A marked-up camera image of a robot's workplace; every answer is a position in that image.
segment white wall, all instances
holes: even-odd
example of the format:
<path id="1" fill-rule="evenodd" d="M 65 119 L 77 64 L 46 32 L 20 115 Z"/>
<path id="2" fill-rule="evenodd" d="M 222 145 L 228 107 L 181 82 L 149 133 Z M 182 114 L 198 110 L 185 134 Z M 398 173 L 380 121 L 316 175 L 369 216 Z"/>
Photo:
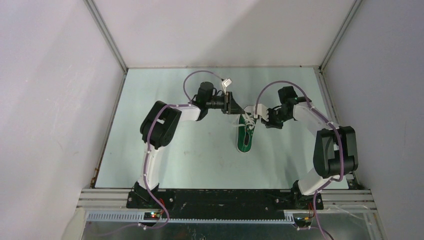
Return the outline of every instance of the white wall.
<path id="1" fill-rule="evenodd" d="M 97 0 L 131 67 L 319 65 L 354 0 Z"/>
<path id="2" fill-rule="evenodd" d="M 0 2 L 0 239 L 60 239 L 122 72 L 82 0 Z"/>
<path id="3" fill-rule="evenodd" d="M 326 76 L 388 238 L 423 239 L 424 1 L 364 1 Z"/>

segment white shoelace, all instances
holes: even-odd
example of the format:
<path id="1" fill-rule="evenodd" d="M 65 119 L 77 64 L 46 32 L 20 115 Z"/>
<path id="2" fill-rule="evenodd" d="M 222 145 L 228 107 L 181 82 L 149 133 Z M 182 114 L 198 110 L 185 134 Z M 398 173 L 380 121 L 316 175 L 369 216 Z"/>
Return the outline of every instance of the white shoelace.
<path id="1" fill-rule="evenodd" d="M 246 126 L 249 128 L 249 130 L 252 130 L 253 128 L 255 128 L 255 119 L 253 118 L 253 116 L 250 116 L 247 112 L 245 112 L 241 116 L 244 118 L 245 124 L 237 124 L 237 125 L 234 125 L 234 127 Z"/>

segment white panel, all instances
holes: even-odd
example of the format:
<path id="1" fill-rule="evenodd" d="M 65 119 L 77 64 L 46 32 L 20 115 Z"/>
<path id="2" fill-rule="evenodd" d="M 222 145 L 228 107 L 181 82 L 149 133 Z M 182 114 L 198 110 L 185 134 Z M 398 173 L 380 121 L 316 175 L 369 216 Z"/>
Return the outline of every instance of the white panel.
<path id="1" fill-rule="evenodd" d="M 122 72 L 82 0 L 0 2 L 0 239 L 57 240 Z"/>
<path id="2" fill-rule="evenodd" d="M 354 0 L 98 0 L 131 67 L 319 65 Z"/>
<path id="3" fill-rule="evenodd" d="M 388 239 L 423 239 L 424 1 L 364 1 L 326 69 Z"/>
<path id="4" fill-rule="evenodd" d="M 256 102 L 267 83 L 289 80 L 300 85 L 318 109 L 324 102 L 311 67 L 208 68 L 222 78 L 231 78 L 228 87 L 234 99 L 244 107 Z M 185 104 L 183 80 L 194 69 L 130 69 L 113 120 L 104 151 L 96 187 L 131 188 L 139 179 L 143 166 L 144 143 L 140 125 L 161 100 L 167 104 Z M 187 81 L 192 96 L 202 81 L 218 87 L 220 80 L 198 73 Z M 280 104 L 278 90 L 269 87 L 260 102 L 268 107 Z M 163 153 L 159 174 L 161 188 L 209 189 L 289 189 L 313 167 L 315 137 L 307 127 L 290 120 L 279 130 L 266 129 L 258 123 L 252 149 L 236 149 L 235 115 L 211 109 L 201 121 L 181 122 L 172 142 Z M 328 188 L 347 188 L 347 183 L 333 182 Z"/>

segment sneaker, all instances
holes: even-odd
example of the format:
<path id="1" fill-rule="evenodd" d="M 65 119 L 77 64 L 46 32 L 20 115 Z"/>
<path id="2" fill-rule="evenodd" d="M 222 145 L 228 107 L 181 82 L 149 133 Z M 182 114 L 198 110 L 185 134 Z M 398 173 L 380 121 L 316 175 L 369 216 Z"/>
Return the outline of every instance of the sneaker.
<path id="1" fill-rule="evenodd" d="M 256 119 L 253 117 L 253 109 L 252 105 L 245 107 L 245 113 L 238 117 L 237 150 L 241 153 L 247 153 L 252 148 L 252 137 L 256 124 Z"/>

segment white table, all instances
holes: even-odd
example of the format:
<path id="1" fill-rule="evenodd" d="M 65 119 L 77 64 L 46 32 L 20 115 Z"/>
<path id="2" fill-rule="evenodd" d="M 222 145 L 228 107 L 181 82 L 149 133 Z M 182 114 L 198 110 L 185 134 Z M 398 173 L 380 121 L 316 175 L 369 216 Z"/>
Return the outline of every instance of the white table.
<path id="1" fill-rule="evenodd" d="M 277 80 L 288 80 L 303 88 L 315 106 L 326 113 L 314 69 L 311 67 L 202 68 L 231 78 L 228 91 L 237 103 L 253 105 L 262 88 Z M 140 125 L 157 100 L 186 104 L 183 80 L 193 68 L 130 69 L 113 120 L 96 182 L 97 188 L 131 188 L 143 166 L 144 142 Z M 201 82 L 220 81 L 208 73 L 197 73 L 187 81 L 192 97 Z M 278 89 L 269 87 L 260 103 L 280 104 Z M 313 167 L 315 138 L 299 122 L 290 120 L 281 130 L 257 124 L 249 153 L 236 149 L 235 115 L 209 110 L 197 122 L 178 125 L 163 156 L 161 188 L 189 189 L 289 189 Z M 347 189 L 346 180 L 328 189 Z"/>

